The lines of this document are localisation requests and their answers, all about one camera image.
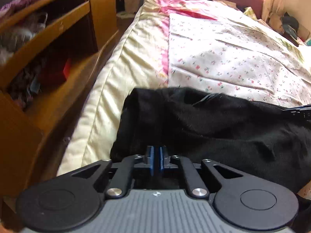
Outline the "grey clothes in shelf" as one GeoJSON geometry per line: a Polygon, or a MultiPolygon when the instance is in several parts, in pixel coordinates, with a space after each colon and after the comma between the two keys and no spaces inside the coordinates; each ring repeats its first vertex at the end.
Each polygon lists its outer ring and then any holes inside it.
{"type": "Polygon", "coordinates": [[[47,18],[47,12],[31,14],[21,25],[14,26],[1,34],[1,66],[36,34],[45,29],[47,18]]]}

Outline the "black pants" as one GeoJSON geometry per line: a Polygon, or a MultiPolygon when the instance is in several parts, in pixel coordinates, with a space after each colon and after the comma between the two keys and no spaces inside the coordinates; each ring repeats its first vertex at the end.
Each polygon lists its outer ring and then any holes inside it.
{"type": "Polygon", "coordinates": [[[310,122],[283,107],[191,88],[134,89],[125,99],[110,157],[119,162],[164,146],[298,192],[310,182],[310,122]]]}

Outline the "dark clothes pile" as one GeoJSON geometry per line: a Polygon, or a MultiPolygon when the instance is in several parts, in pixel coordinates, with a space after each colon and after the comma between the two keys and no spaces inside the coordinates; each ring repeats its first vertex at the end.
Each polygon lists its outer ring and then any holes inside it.
{"type": "Polygon", "coordinates": [[[293,39],[297,39],[298,29],[299,29],[299,22],[294,17],[290,16],[287,12],[281,17],[281,22],[284,31],[289,34],[293,39]]]}

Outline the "wooden shelf cabinet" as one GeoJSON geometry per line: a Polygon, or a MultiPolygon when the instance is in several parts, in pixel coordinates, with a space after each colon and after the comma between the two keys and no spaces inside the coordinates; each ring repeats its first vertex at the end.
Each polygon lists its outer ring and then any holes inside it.
{"type": "Polygon", "coordinates": [[[1,24],[46,12],[46,27],[1,68],[1,195],[38,182],[57,154],[118,28],[115,0],[41,0],[1,24]]]}

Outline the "cherry print bed quilt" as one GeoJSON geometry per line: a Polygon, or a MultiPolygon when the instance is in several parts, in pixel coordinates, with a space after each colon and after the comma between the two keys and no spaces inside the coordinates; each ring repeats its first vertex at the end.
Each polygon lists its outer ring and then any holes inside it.
{"type": "Polygon", "coordinates": [[[143,0],[89,93],[58,174],[109,158],[134,88],[168,86],[306,105],[310,48],[218,2],[143,0]]]}

